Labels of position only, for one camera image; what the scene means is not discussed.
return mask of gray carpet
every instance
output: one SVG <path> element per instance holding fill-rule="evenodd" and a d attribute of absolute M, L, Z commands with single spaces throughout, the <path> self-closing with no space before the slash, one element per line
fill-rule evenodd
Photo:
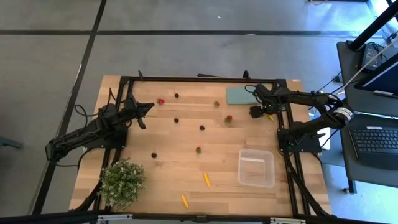
<path fill-rule="evenodd" d="M 100 0 L 0 1 L 0 30 L 91 30 Z M 365 3 L 307 1 L 108 1 L 101 30 L 363 30 L 373 17 Z M 187 76 L 197 73 L 301 79 L 307 91 L 339 71 L 336 43 L 347 37 L 281 36 L 97 36 L 76 103 L 94 110 L 103 75 Z M 0 216 L 29 213 L 45 164 L 44 146 L 60 123 L 78 72 L 87 35 L 0 35 L 0 135 L 25 148 L 2 147 Z M 325 90 L 332 91 L 338 84 Z M 73 114 L 69 130 L 84 119 Z M 62 164 L 75 164 L 80 150 Z M 397 190 L 358 184 L 345 195 L 344 168 L 325 167 L 333 213 L 342 218 L 394 222 Z M 76 169 L 57 168 L 44 212 L 65 212 Z M 164 223 L 140 221 L 141 223 Z"/>

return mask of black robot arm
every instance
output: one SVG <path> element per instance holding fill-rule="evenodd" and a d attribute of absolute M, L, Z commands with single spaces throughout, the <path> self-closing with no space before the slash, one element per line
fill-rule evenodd
<path fill-rule="evenodd" d="M 71 150 L 80 146 L 88 149 L 123 147 L 126 142 L 127 124 L 137 119 L 140 128 L 146 129 L 142 118 L 154 105 L 154 103 L 139 103 L 130 93 L 120 111 L 117 111 L 115 104 L 112 103 L 103 106 L 98 117 L 85 127 L 51 140 L 45 147 L 47 160 L 58 162 Z"/>
<path fill-rule="evenodd" d="M 354 116 L 348 105 L 332 94 L 302 93 L 284 87 L 268 90 L 264 85 L 258 84 L 253 95 L 262 107 L 250 107 L 252 118 L 258 118 L 264 113 L 281 112 L 286 103 L 313 106 L 319 111 L 320 117 L 317 119 L 304 123 L 296 121 L 289 129 L 278 130 L 279 144 L 286 151 L 320 152 L 318 139 L 323 135 L 317 131 L 323 128 L 341 129 Z"/>

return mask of wooden table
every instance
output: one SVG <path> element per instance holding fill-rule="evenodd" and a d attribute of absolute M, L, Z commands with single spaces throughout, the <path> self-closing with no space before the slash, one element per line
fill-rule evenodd
<path fill-rule="evenodd" d="M 120 76 L 105 75 L 96 108 L 106 104 L 108 89 L 117 93 Z M 299 80 L 287 80 L 290 90 L 303 90 Z M 282 156 L 278 153 L 275 121 L 252 119 L 251 105 L 227 105 L 226 88 L 244 83 L 193 82 L 134 82 L 133 95 L 137 101 L 156 102 L 144 118 L 147 129 L 141 130 L 136 121 L 129 129 L 128 140 L 121 157 L 142 164 L 147 188 L 139 201 L 123 212 L 163 214 L 256 215 L 291 216 L 287 176 Z M 220 107 L 213 106 L 218 100 Z M 294 121 L 308 121 L 306 106 L 292 105 Z M 233 116 L 225 123 L 227 115 Z M 196 147 L 202 153 L 197 155 Z M 271 189 L 249 187 L 238 182 L 239 150 L 260 149 L 273 153 L 275 186 Z M 157 158 L 151 158 L 153 152 Z M 104 149 L 95 149 L 81 162 L 70 208 L 79 206 L 98 183 Z M 305 183 L 316 201 L 330 212 L 328 194 L 319 161 L 311 154 L 301 153 Z M 208 187 L 203 178 L 207 173 Z M 301 212 L 300 191 L 296 186 Z M 184 194 L 189 203 L 181 201 Z"/>

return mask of green plant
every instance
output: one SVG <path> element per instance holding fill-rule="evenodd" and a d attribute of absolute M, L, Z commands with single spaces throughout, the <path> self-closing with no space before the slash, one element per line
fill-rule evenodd
<path fill-rule="evenodd" d="M 138 199 L 144 181 L 144 169 L 127 159 L 102 170 L 100 194 L 108 206 L 123 210 Z"/>

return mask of clear plastic container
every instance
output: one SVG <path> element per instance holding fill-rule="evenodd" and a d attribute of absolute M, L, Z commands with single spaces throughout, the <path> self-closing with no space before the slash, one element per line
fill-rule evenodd
<path fill-rule="evenodd" d="M 269 151 L 241 149 L 238 180 L 243 185 L 272 188 L 275 185 L 274 155 Z"/>

